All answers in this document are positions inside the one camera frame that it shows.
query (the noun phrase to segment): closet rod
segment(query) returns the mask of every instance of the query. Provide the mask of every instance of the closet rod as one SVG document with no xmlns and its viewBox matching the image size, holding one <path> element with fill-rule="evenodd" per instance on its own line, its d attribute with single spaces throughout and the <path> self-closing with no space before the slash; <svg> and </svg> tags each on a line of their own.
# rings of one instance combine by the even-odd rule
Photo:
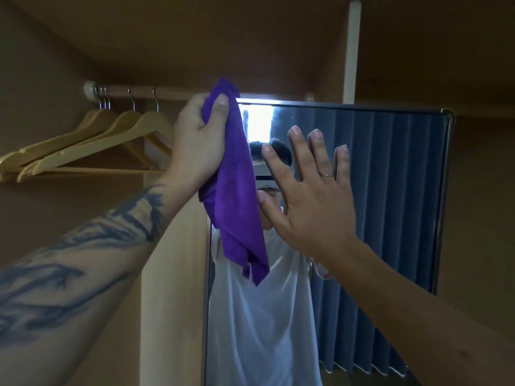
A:
<svg viewBox="0 0 515 386">
<path fill-rule="evenodd" d="M 198 93 L 193 90 L 186 90 L 183 88 L 174 88 L 169 86 L 151 86 L 151 85 L 101 85 L 97 84 L 94 81 L 87 81 L 84 84 L 84 93 L 86 97 L 98 103 L 98 95 L 97 92 L 100 92 L 100 89 L 106 89 L 107 95 L 112 99 L 154 99 L 154 95 L 152 90 L 154 90 L 154 94 L 156 95 L 156 99 L 158 100 L 171 100 L 171 101 L 180 101 L 180 100 L 189 100 L 191 96 Z M 242 93 L 242 99 L 268 99 L 268 100 L 293 100 L 299 101 L 304 100 L 305 98 L 302 96 L 295 95 L 267 95 L 267 94 L 254 94 L 254 93 Z"/>
</svg>

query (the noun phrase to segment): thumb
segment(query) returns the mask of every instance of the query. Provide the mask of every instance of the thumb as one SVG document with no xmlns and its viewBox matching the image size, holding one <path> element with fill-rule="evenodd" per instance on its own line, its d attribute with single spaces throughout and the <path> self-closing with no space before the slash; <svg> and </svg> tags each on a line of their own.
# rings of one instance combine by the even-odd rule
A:
<svg viewBox="0 0 515 386">
<path fill-rule="evenodd" d="M 277 230 L 279 234 L 286 230 L 288 227 L 288 218 L 283 214 L 281 209 L 274 204 L 272 197 L 265 191 L 258 190 L 257 200 L 259 201 L 261 211 L 270 220 L 275 230 Z"/>
<path fill-rule="evenodd" d="M 210 129 L 213 132 L 215 132 L 215 130 L 217 132 L 225 131 L 228 114 L 229 98 L 224 94 L 220 94 L 213 104 L 213 109 L 211 110 L 211 116 L 209 117 L 207 129 Z"/>
</svg>

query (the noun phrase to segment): bright light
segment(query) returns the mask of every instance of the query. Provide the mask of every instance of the bright light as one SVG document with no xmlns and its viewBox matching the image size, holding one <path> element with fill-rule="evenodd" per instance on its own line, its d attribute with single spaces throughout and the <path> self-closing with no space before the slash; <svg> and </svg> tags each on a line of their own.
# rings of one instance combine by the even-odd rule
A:
<svg viewBox="0 0 515 386">
<path fill-rule="evenodd" d="M 243 118 L 243 111 L 249 113 L 247 140 L 248 142 L 261 141 L 270 142 L 270 129 L 274 117 L 274 107 L 260 104 L 240 104 L 240 113 Z"/>
</svg>

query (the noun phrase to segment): man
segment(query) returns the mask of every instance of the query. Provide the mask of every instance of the man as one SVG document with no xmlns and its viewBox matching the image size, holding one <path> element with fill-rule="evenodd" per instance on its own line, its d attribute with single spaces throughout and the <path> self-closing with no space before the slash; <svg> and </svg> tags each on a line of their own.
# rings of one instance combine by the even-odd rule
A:
<svg viewBox="0 0 515 386">
<path fill-rule="evenodd" d="M 273 139 L 270 145 L 288 167 L 292 152 Z M 266 163 L 263 143 L 251 142 L 254 172 Z M 282 196 L 275 181 L 256 186 L 277 208 Z M 312 259 L 284 242 L 260 210 L 270 273 L 256 287 L 241 266 L 223 255 L 218 230 L 212 231 L 215 280 L 209 299 L 207 386 L 321 386 L 309 270 Z M 315 263 L 326 279 L 328 271 Z"/>
<path fill-rule="evenodd" d="M 0 271 L 2 386 L 65 383 L 164 229 L 216 171 L 228 99 L 218 97 L 207 125 L 200 116 L 204 101 L 196 95 L 181 111 L 170 167 L 154 186 Z M 311 150 L 298 127 L 289 137 L 300 183 L 270 145 L 262 148 L 288 201 L 287 216 L 267 193 L 257 192 L 280 237 L 329 268 L 422 384 L 512 384 L 513 344 L 403 278 L 356 238 L 348 150 L 335 150 L 333 169 L 319 130 L 308 136 Z M 322 176 L 331 173 L 335 178 Z"/>
</svg>

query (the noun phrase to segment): hand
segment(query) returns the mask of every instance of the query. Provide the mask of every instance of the hand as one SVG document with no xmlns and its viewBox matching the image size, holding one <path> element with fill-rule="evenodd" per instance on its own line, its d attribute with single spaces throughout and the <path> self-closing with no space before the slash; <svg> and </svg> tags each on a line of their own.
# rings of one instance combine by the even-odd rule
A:
<svg viewBox="0 0 515 386">
<path fill-rule="evenodd" d="M 258 191 L 261 210 L 290 246 L 328 265 L 331 258 L 357 241 L 349 150 L 346 145 L 336 148 L 331 167 L 319 130 L 308 135 L 309 146 L 297 126 L 290 129 L 288 137 L 301 181 L 297 182 L 270 145 L 263 145 L 263 157 L 283 193 L 288 214 L 283 214 L 269 195 Z"/>
<path fill-rule="evenodd" d="M 176 179 L 187 181 L 195 192 L 218 169 L 225 151 L 229 100 L 226 95 L 218 96 L 209 122 L 204 124 L 200 111 L 206 97 L 193 96 L 179 113 L 169 168 Z"/>
</svg>

